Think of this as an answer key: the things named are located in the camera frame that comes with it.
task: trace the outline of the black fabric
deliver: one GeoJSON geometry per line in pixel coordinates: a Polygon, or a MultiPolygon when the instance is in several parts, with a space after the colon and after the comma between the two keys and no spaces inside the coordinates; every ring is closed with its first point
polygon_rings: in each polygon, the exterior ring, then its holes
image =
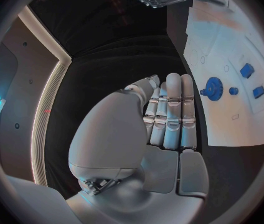
{"type": "Polygon", "coordinates": [[[108,94],[134,81],[158,74],[185,74],[168,36],[146,36],[117,41],[73,60],[50,114],[45,166],[48,186],[69,198],[80,191],[68,166],[68,151],[85,115],[108,94]]]}
{"type": "Polygon", "coordinates": [[[122,38],[166,34],[166,8],[138,0],[34,0],[30,7],[72,56],[122,38]]]}

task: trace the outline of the white panel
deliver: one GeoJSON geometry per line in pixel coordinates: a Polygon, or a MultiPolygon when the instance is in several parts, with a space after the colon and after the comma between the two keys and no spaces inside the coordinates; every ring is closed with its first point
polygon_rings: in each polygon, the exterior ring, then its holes
{"type": "Polygon", "coordinates": [[[208,143],[212,146],[251,146],[264,144],[264,95],[255,99],[253,89],[264,87],[264,45],[258,38],[248,18],[233,4],[233,12],[226,8],[218,11],[212,6],[204,8],[194,1],[196,9],[205,9],[205,18],[216,25],[203,27],[190,9],[187,24],[188,40],[184,57],[191,69],[199,90],[205,88],[210,77],[218,77],[224,86],[219,101],[213,102],[201,96],[208,132],[208,143]],[[255,72],[249,79],[243,78],[240,69],[248,62],[255,72]],[[239,93],[229,94],[230,87],[237,87],[239,93]]]}

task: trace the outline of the gray wall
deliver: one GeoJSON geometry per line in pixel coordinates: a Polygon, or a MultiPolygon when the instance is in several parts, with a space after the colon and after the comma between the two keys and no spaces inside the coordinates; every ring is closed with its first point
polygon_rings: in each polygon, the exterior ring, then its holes
{"type": "MultiPolygon", "coordinates": [[[[6,104],[0,118],[1,163],[8,175],[33,181],[30,143],[34,115],[43,88],[58,60],[19,18],[2,43],[16,57],[18,67],[3,96],[6,104]],[[15,128],[16,123],[19,123],[19,129],[15,128]]],[[[8,66],[11,64],[0,57],[0,69],[9,71],[8,66]]],[[[6,80],[7,75],[8,72],[0,72],[0,80],[6,80]]],[[[0,82],[0,90],[6,89],[6,86],[6,82],[0,82]]]]}

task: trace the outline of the blue block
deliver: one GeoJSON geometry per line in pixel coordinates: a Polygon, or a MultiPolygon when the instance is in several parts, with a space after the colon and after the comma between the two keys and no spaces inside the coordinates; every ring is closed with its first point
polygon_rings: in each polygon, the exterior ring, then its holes
{"type": "Polygon", "coordinates": [[[263,86],[256,87],[253,90],[253,93],[254,93],[255,99],[257,99],[258,97],[260,97],[264,94],[264,87],[263,86]]]}
{"type": "Polygon", "coordinates": [[[240,70],[241,75],[247,79],[252,75],[253,72],[255,72],[255,70],[253,66],[249,63],[246,63],[244,67],[242,67],[242,69],[240,70]]]}

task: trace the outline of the blue gear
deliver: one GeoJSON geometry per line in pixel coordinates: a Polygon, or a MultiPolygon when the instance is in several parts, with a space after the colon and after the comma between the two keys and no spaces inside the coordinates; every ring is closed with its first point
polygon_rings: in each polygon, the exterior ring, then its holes
{"type": "Polygon", "coordinates": [[[207,96],[211,101],[218,101],[223,93],[223,85],[219,78],[211,77],[208,79],[206,88],[200,91],[200,94],[207,96]]]}

